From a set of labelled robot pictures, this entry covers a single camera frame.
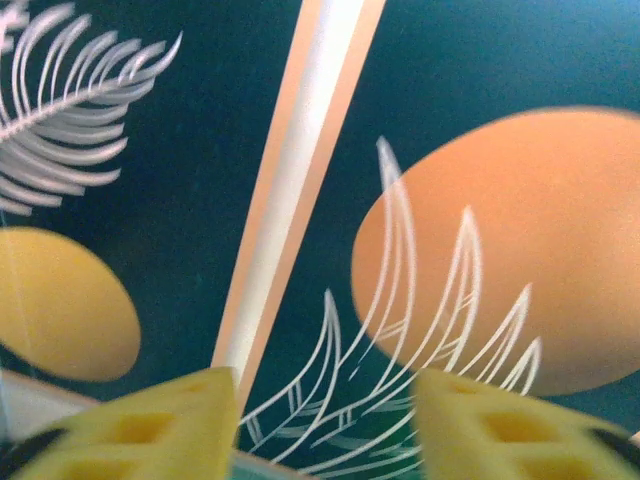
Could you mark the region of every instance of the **line drawing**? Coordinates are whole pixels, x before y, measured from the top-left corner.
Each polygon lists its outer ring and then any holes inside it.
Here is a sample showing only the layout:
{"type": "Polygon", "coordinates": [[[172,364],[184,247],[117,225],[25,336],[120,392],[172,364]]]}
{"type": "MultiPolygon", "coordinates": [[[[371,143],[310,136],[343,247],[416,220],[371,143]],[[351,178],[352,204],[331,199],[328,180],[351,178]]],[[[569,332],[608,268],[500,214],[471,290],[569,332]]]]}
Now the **line drawing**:
{"type": "Polygon", "coordinates": [[[180,32],[165,52],[166,42],[142,47],[139,39],[118,42],[117,32],[109,31],[70,58],[91,15],[73,18],[74,4],[63,3],[31,19],[27,6],[26,0],[14,0],[0,10],[0,64],[13,53],[6,95],[0,89],[0,211],[22,216],[118,179],[120,168],[85,167],[102,165],[125,149],[122,119],[129,105],[153,89],[182,41],[180,32]],[[38,87],[29,88],[34,49],[65,22],[34,69],[38,87]],[[73,60],[68,69],[65,60],[73,60]]]}
{"type": "MultiPolygon", "coordinates": [[[[343,347],[334,297],[331,290],[327,289],[318,342],[307,363],[289,384],[246,414],[240,422],[241,426],[247,428],[253,442],[251,453],[259,454],[260,449],[274,439],[291,442],[287,448],[270,458],[272,463],[286,460],[301,448],[311,450],[327,444],[343,450],[338,456],[299,469],[303,474],[320,478],[345,477],[358,472],[368,472],[368,478],[380,480],[395,478],[396,475],[409,478],[412,472],[420,469],[420,446],[414,444],[416,432],[409,428],[414,415],[409,385],[422,368],[435,361],[445,361],[443,370],[457,375],[467,374],[472,367],[482,365],[475,379],[484,383],[496,380],[509,356],[514,354],[531,301],[533,285],[527,284],[511,309],[505,312],[503,321],[491,338],[467,364],[460,365],[460,356],[473,330],[481,301],[483,272],[480,232],[473,210],[467,206],[461,212],[448,276],[433,321],[409,361],[398,365],[398,355],[404,346],[417,294],[416,238],[409,197],[393,150],[383,137],[377,141],[376,147],[383,192],[383,251],[371,305],[361,327],[351,343],[343,347]],[[408,288],[406,298],[401,299],[398,286],[402,280],[407,282],[408,288]],[[385,288],[389,292],[388,298],[383,295],[385,288]],[[402,317],[391,319],[391,306],[398,301],[404,302],[402,317]],[[380,312],[382,320],[370,338],[366,335],[367,327],[380,312]],[[386,367],[376,372],[377,379],[371,390],[358,400],[329,411],[328,405],[337,384],[348,384],[362,374],[365,360],[375,342],[389,338],[396,342],[393,354],[386,367]],[[416,365],[432,339],[438,340],[436,347],[426,361],[416,365]],[[357,360],[349,362],[357,351],[361,351],[357,360]],[[319,367],[320,371],[316,377],[312,373],[314,366],[316,369],[319,367]],[[287,411],[288,415],[269,433],[262,435],[259,417],[267,410],[269,415],[275,415],[275,409],[287,411]],[[347,432],[353,431],[365,416],[372,416],[368,424],[381,425],[378,434],[367,438],[350,436],[347,432]],[[354,460],[359,464],[351,466],[354,460]],[[389,473],[389,466],[395,464],[397,468],[394,466],[396,469],[389,473]],[[383,473],[375,476],[376,469],[383,467],[386,467],[381,471],[383,473]]],[[[526,395],[535,380],[541,355],[542,340],[537,337],[520,354],[499,387],[507,390],[518,388],[521,395],[526,395]]]]}

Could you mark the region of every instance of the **yellow block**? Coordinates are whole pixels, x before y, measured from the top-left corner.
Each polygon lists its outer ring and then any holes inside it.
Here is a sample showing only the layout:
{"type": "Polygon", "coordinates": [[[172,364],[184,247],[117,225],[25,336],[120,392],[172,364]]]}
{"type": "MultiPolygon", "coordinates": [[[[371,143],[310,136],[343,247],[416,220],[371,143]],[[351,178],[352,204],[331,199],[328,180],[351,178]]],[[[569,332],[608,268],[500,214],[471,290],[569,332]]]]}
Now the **yellow block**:
{"type": "Polygon", "coordinates": [[[11,480],[222,480],[238,420],[230,369],[206,369],[56,422],[11,480]]]}
{"type": "Polygon", "coordinates": [[[430,480],[638,480],[591,429],[621,428],[533,397],[425,369],[414,386],[430,480]]]}

